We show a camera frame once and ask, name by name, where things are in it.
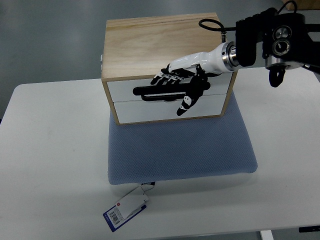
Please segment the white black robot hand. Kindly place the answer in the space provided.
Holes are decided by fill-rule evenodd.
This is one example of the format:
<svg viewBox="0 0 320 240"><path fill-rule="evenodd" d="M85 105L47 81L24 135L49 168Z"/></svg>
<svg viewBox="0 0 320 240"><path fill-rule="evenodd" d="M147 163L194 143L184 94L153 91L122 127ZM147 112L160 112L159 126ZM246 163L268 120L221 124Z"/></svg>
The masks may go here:
<svg viewBox="0 0 320 240"><path fill-rule="evenodd" d="M181 116L203 95L201 85L207 82L208 78L232 73L238 66L235 43L233 41L223 42L210 52L193 53L173 60L154 76L150 84L177 85L185 79L190 79L191 87L185 92L176 112L178 116Z"/></svg>

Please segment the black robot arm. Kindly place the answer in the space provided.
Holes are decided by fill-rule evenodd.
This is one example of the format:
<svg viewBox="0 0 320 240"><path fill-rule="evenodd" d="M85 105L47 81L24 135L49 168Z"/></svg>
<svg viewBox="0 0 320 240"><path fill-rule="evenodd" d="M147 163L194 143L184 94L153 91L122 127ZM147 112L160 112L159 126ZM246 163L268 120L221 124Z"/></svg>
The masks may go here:
<svg viewBox="0 0 320 240"><path fill-rule="evenodd" d="M297 3L291 1L294 11L281 13L269 8L251 17L239 20L234 27L224 27L213 19L202 19L199 26L221 33L221 44L205 55L209 67L206 72L221 74L238 67L253 66L257 57L257 43L262 43L262 58L269 71L269 83L278 87L290 69L304 68L320 72L320 43L310 37L318 33L318 23L306 23L305 16L297 12Z"/></svg>

